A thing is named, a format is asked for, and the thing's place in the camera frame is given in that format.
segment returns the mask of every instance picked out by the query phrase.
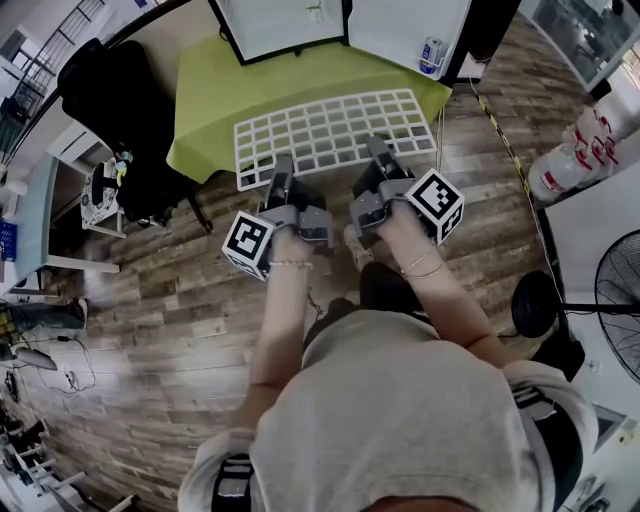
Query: yellow and black tape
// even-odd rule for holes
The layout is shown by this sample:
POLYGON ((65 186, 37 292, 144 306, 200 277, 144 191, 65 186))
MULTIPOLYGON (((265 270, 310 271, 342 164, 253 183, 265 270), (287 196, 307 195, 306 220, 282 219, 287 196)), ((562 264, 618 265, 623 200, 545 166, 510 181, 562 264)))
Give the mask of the yellow and black tape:
POLYGON ((487 114, 487 117, 491 121, 491 124, 495 128, 496 132, 498 132, 498 135, 500 135, 500 138, 502 139, 502 143, 504 144, 504 147, 507 149, 507 153, 509 153, 509 156, 511 157, 511 161, 513 162, 513 165, 516 168, 516 172, 518 173, 518 177, 520 178, 520 182, 522 183, 522 188, 524 189, 527 196, 531 197, 531 188, 529 187, 529 182, 527 181, 527 177, 525 176, 524 171, 522 170, 522 164, 520 163, 520 160, 518 159, 513 149, 511 148, 511 144, 509 144, 509 140, 507 139, 507 136, 504 134, 504 132, 500 128, 500 125, 498 124, 498 120, 494 117, 491 111, 484 104, 484 101, 482 101, 482 98, 478 96, 478 93, 475 90, 473 91, 473 93, 475 94, 476 99, 480 104, 480 108, 483 110, 485 114, 487 114))

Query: black chair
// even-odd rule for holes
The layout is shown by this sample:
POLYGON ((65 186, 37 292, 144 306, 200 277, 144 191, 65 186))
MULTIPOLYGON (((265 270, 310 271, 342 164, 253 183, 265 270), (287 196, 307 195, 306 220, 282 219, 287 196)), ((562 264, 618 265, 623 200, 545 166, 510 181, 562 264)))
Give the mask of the black chair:
POLYGON ((175 105, 158 86, 140 43, 82 46, 58 75, 62 110, 100 137, 116 157, 133 156, 117 201, 131 221, 162 217, 187 198, 207 232, 194 195, 196 182, 166 162, 173 142, 175 105))

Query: white cabinet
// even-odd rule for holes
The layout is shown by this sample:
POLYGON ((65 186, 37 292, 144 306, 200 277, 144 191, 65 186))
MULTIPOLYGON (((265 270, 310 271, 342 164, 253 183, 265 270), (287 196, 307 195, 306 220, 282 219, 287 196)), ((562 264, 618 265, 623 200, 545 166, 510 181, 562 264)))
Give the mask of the white cabinet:
POLYGON ((340 41, 439 80, 458 47, 467 14, 481 0, 209 0, 241 64, 340 41), (442 65, 420 71, 427 38, 442 65))

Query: table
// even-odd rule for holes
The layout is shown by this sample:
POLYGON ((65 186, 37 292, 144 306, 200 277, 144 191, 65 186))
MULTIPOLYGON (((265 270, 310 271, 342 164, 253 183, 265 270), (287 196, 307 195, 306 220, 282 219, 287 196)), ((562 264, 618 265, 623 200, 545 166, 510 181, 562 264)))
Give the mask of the table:
POLYGON ((199 183, 219 169, 235 171, 233 127, 240 121, 334 96, 411 88, 431 122, 451 95, 430 78, 338 43, 241 66, 215 36, 184 49, 178 66, 167 163, 199 183))
MULTIPOLYGON (((120 266, 112 263, 49 254, 51 202, 57 170, 56 158, 45 155, 40 159, 29 174, 26 195, 20 197, 15 215, 8 220, 18 226, 17 257, 16 261, 4 264, 4 282, 0 283, 0 296, 45 265, 96 272, 120 272, 120 266)), ((20 289, 20 293, 29 292, 30 290, 20 289)))

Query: wooden floor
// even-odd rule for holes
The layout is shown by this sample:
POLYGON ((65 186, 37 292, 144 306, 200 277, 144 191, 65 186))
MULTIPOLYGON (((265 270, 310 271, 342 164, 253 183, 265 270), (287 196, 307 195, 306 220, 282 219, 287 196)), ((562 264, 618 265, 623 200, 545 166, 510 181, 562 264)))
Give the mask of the wooden floor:
MULTIPOLYGON (((525 168, 559 142, 586 101, 555 51, 519 16, 477 88, 525 168)), ((513 165, 468 85, 456 86, 447 104, 443 155, 442 172, 466 196, 465 218, 443 254, 496 328, 513 332, 513 289, 544 259, 513 165)), ((312 180, 329 196, 340 231, 352 180, 344 173, 312 180)), ((87 257, 119 263, 120 274, 69 271, 56 279, 64 297, 83 295, 91 304, 89 327, 77 336, 89 349, 96 385, 75 397, 47 389, 44 383, 64 388, 63 369, 81 385, 93 379, 78 343, 42 343, 60 371, 17 372, 22 403, 14 411, 28 421, 47 419, 56 471, 85 471, 80 487, 98 503, 137 494, 142 510, 175 510, 197 446, 223 429, 241 400, 265 286, 230 266, 220 247, 236 212, 252 210, 259 198, 237 193, 233 175, 216 178, 199 193, 213 236, 180 204, 166 231, 134 224, 127 239, 96 235, 84 246, 87 257)), ((376 252, 389 257, 383 247, 376 252)), ((353 295, 357 275, 342 245, 316 269, 311 294, 322 307, 353 295)))

